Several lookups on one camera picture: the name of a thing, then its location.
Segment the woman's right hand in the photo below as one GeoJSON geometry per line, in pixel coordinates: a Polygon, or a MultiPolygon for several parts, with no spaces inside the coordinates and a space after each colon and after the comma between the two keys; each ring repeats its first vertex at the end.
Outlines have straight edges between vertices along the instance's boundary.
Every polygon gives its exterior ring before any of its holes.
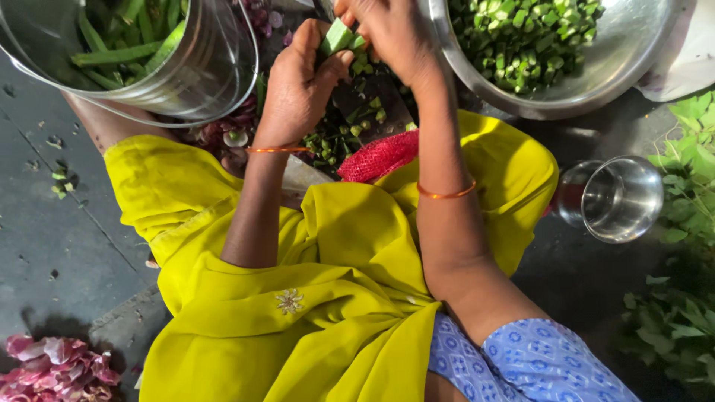
{"type": "Polygon", "coordinates": [[[370,41],[377,55],[414,92],[441,74],[416,0],[337,0],[335,15],[370,41]]]}

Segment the bucket handle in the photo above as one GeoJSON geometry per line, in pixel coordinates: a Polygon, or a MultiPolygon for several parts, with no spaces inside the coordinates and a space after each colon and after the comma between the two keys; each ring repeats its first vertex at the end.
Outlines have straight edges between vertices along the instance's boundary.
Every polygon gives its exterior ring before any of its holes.
{"type": "MultiPolygon", "coordinates": [[[[246,12],[246,8],[245,8],[244,5],[243,5],[243,1],[238,1],[238,5],[241,7],[241,12],[243,13],[243,17],[244,17],[245,20],[246,20],[246,25],[248,25],[248,32],[251,33],[251,40],[253,41],[253,49],[254,49],[254,53],[255,53],[255,57],[256,57],[256,66],[258,66],[258,64],[259,64],[259,59],[258,59],[258,40],[256,39],[256,33],[253,32],[253,26],[251,26],[251,21],[250,21],[250,19],[249,19],[249,17],[248,17],[248,13],[246,12]]],[[[56,86],[55,83],[49,81],[48,79],[46,79],[46,78],[44,78],[44,77],[40,77],[37,73],[35,73],[35,72],[33,72],[32,70],[30,70],[30,69],[28,69],[27,67],[25,67],[19,60],[15,59],[13,56],[10,56],[10,60],[11,60],[11,62],[12,62],[12,65],[15,66],[15,68],[18,69],[20,72],[23,72],[23,73],[29,75],[30,77],[33,77],[33,78],[35,78],[35,79],[38,79],[38,80],[40,80],[40,81],[42,81],[42,82],[44,82],[44,83],[46,83],[46,84],[50,84],[50,85],[52,85],[53,87],[56,86]]],[[[248,96],[250,95],[251,91],[253,90],[253,87],[254,87],[255,84],[256,84],[256,80],[258,79],[258,68],[252,69],[252,70],[253,70],[253,80],[251,80],[251,85],[248,86],[248,90],[247,90],[246,93],[243,95],[243,98],[241,98],[240,101],[236,102],[236,104],[233,105],[233,107],[231,107],[231,109],[229,109],[228,111],[226,111],[226,112],[224,112],[224,113],[222,113],[222,114],[220,114],[220,115],[218,115],[218,116],[216,116],[216,117],[212,117],[212,118],[210,118],[210,119],[205,119],[205,120],[200,120],[200,121],[198,121],[198,122],[190,122],[190,123],[161,123],[161,122],[156,122],[156,121],[153,121],[153,120],[140,119],[140,118],[138,118],[138,117],[134,117],[134,116],[132,116],[132,115],[130,115],[130,114],[124,113],[124,112],[122,112],[121,110],[115,109],[115,108],[113,108],[113,107],[111,107],[111,106],[109,106],[109,105],[107,105],[107,104],[101,103],[101,102],[99,102],[99,101],[97,101],[97,100],[94,100],[94,99],[92,99],[92,98],[84,97],[84,96],[79,95],[79,94],[74,94],[74,95],[77,96],[77,97],[80,97],[80,98],[82,98],[82,99],[84,99],[84,100],[86,100],[86,101],[88,101],[88,102],[91,103],[91,104],[95,104],[95,105],[97,105],[97,106],[99,106],[99,107],[101,107],[101,108],[103,108],[103,109],[106,109],[106,110],[109,110],[110,112],[116,113],[116,114],[118,114],[119,116],[126,117],[127,119],[130,119],[130,120],[134,120],[135,122],[139,122],[139,123],[143,123],[143,124],[148,124],[148,125],[152,125],[152,126],[157,126],[157,127],[163,127],[163,128],[167,128],[167,129],[184,129],[184,128],[191,128],[191,127],[195,127],[195,126],[200,126],[200,125],[203,125],[203,124],[208,124],[208,123],[213,122],[213,121],[215,121],[215,120],[221,119],[221,118],[223,118],[223,117],[228,116],[229,114],[233,113],[236,109],[238,109],[239,107],[241,107],[241,105],[243,104],[243,102],[245,102],[245,101],[246,101],[246,98],[248,98],[248,96]]]]}

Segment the concrete floor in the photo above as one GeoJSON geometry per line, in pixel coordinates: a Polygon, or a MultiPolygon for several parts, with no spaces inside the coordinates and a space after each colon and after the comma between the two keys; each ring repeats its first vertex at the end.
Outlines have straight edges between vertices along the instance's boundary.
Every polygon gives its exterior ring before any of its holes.
{"type": "MultiPolygon", "coordinates": [[[[158,272],[144,266],[148,246],[119,222],[102,157],[57,90],[17,72],[0,57],[0,338],[29,330],[35,336],[92,339],[117,352],[131,388],[153,337],[169,314],[156,289],[158,272]],[[65,148],[45,141],[61,137],[65,148]],[[32,171],[27,161],[38,161],[32,171]],[[50,192],[56,161],[79,177],[76,193],[50,192]]],[[[542,141],[560,163],[647,155],[652,142],[675,125],[664,105],[631,90],[612,104],[577,119],[530,122],[481,104],[462,90],[474,110],[507,120],[542,141]]],[[[556,320],[581,334],[593,352],[646,401],[685,400],[679,387],[639,363],[613,354],[609,336],[618,325],[625,292],[644,287],[663,247],[646,236],[607,245],[585,230],[544,218],[514,281],[556,320]]],[[[0,371],[11,364],[0,358],[0,371]]]]}

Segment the stainless steel bowl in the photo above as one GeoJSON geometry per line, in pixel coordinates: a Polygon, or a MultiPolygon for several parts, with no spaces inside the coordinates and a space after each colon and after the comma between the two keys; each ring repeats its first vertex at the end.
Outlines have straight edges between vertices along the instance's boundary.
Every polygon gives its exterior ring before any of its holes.
{"type": "Polygon", "coordinates": [[[597,239],[613,244],[641,237],[663,207],[658,170],[642,157],[585,161],[564,169],[554,212],[574,227],[586,226],[597,239]]]}
{"type": "Polygon", "coordinates": [[[432,21],[445,58],[457,76],[480,98],[503,111],[535,120],[578,116],[623,94],[645,74],[666,43],[681,0],[603,0],[593,46],[584,52],[583,75],[526,96],[497,88],[472,66],[457,43],[449,19],[449,0],[420,0],[432,21]]]}

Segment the red mesh bag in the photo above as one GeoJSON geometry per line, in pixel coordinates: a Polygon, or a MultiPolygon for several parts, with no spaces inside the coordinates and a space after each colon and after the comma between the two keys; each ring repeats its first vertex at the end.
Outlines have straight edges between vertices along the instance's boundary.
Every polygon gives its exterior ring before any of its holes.
{"type": "Polygon", "coordinates": [[[405,166],[417,156],[420,130],[378,139],[347,158],[337,170],[346,182],[365,183],[405,166]]]}

